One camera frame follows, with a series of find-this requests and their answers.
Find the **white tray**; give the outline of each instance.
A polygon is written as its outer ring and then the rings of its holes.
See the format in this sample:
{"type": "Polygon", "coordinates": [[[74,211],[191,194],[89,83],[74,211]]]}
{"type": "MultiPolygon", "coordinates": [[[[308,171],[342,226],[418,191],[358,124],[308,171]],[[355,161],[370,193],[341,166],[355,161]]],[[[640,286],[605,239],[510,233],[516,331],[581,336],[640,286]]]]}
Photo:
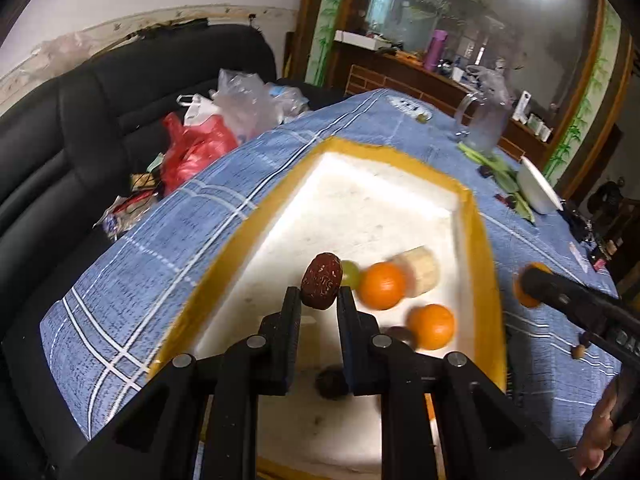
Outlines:
{"type": "MultiPolygon", "coordinates": [[[[404,325],[415,306],[443,304],[455,314],[456,334],[446,347],[425,353],[441,357],[459,350],[473,358],[474,308],[458,206],[455,193],[387,164],[325,153],[230,286],[194,355],[222,353],[257,332],[262,318],[281,308],[286,288],[300,286],[318,253],[335,253],[364,269],[424,245],[440,263],[435,289],[384,312],[363,307],[357,295],[356,306],[385,328],[404,325]]],[[[318,396],[316,374],[342,362],[337,317],[333,307],[318,311],[306,306],[302,316],[290,394],[260,398],[258,454],[319,476],[377,477],[382,446],[378,400],[318,396]]]]}

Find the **yellow foam border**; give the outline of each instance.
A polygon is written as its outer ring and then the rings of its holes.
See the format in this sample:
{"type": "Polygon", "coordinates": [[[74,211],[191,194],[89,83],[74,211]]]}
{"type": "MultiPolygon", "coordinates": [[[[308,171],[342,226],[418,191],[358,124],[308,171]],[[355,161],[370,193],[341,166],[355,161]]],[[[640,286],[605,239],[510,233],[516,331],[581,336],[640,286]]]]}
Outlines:
{"type": "MultiPolygon", "coordinates": [[[[337,137],[324,140],[295,165],[260,202],[260,207],[236,229],[168,330],[165,341],[152,363],[149,376],[155,375],[175,355],[191,349],[203,323],[223,297],[228,284],[241,269],[266,227],[276,218],[318,158],[328,152],[383,162],[458,195],[475,305],[474,362],[504,391],[506,389],[506,348],[500,293],[495,278],[491,247],[472,191],[450,176],[392,147],[371,146],[337,137]]],[[[318,477],[293,471],[264,459],[258,460],[258,468],[267,476],[272,475],[276,478],[295,477],[302,480],[318,480],[318,477]]]]}

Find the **human hand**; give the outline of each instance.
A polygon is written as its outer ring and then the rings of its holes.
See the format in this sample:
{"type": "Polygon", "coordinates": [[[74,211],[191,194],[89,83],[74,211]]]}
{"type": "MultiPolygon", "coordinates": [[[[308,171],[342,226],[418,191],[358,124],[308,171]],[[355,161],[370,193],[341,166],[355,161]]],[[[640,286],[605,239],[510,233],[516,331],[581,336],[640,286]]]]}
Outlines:
{"type": "Polygon", "coordinates": [[[587,469],[596,469],[604,458],[605,450],[611,444],[622,446],[631,433],[632,423],[625,424],[617,431],[613,431],[611,411],[618,400],[618,380],[614,378],[605,388],[602,398],[591,413],[591,420],[587,422],[582,432],[580,442],[572,458],[578,474],[582,476],[587,469]]]}

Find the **red date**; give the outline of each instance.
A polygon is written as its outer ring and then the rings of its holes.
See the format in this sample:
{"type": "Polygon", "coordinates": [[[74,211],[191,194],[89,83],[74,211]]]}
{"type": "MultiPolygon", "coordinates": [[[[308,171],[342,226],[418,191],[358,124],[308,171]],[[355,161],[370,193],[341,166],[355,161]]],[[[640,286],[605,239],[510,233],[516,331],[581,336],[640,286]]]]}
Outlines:
{"type": "Polygon", "coordinates": [[[300,284],[302,303],[326,310],[334,302],[342,281],[342,266],[335,254],[318,254],[306,269],[300,284]]]}

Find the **table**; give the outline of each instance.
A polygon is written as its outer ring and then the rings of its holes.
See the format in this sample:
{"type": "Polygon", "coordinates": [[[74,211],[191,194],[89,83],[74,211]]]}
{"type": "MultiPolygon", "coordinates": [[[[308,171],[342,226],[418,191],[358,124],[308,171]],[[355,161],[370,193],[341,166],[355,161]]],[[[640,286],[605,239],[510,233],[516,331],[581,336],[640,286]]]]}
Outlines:
{"type": "Polygon", "coordinates": [[[55,303],[40,329],[47,362],[82,432],[91,438],[144,384],[162,338],[218,251],[243,219],[318,142],[341,136],[393,146],[473,190],[492,244],[504,309],[513,399],[561,449],[571,449],[620,364],[591,347],[559,312],[522,307],[513,279],[530,262],[615,295],[606,271],[583,270],[557,214],[524,221],[498,202],[452,140],[452,119],[433,109],[418,123],[380,89],[318,110],[244,144],[169,195],[55,303]]]}

